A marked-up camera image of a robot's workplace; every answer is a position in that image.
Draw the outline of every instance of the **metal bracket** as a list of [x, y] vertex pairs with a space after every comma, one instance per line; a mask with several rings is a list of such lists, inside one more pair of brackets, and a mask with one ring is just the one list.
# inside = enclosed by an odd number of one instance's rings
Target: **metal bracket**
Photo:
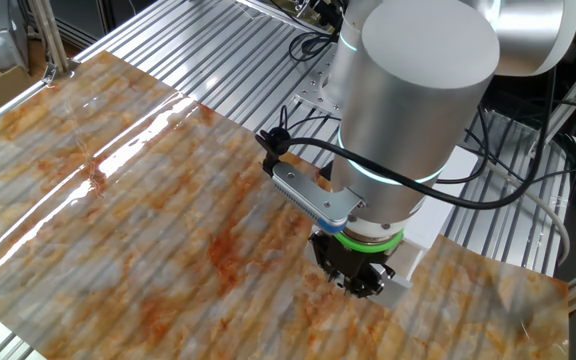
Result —
[[363, 205], [349, 189], [327, 192], [288, 163], [279, 162], [272, 171], [277, 190], [328, 234], [343, 230], [350, 212]]
[[[81, 63], [75, 61], [73, 59], [68, 59], [68, 68], [70, 71], [73, 71], [79, 66]], [[57, 69], [57, 65], [48, 62], [46, 63], [46, 71], [44, 72], [44, 76], [41, 78], [41, 81], [50, 84], [58, 77], [59, 71]]]
[[368, 296], [368, 299], [387, 309], [395, 309], [412, 287], [412, 283], [399, 275], [391, 277], [382, 265], [370, 266], [381, 275], [384, 287], [379, 294]]
[[322, 91], [322, 87], [325, 85], [324, 82], [330, 74], [330, 65], [334, 56], [334, 51], [328, 51], [324, 54], [310, 73], [295, 88], [295, 98], [324, 113], [341, 118], [343, 105], [331, 102]]

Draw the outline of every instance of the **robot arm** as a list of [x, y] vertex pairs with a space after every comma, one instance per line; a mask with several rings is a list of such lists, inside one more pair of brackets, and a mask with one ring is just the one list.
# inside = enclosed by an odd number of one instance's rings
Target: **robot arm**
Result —
[[257, 140], [279, 192], [320, 229], [307, 254], [346, 294], [393, 308], [411, 284], [386, 262], [424, 199], [410, 183], [434, 185], [498, 70], [500, 43], [461, 2], [389, 0], [367, 17], [353, 57], [338, 146], [414, 181], [336, 154], [328, 193], [279, 160], [287, 130]]

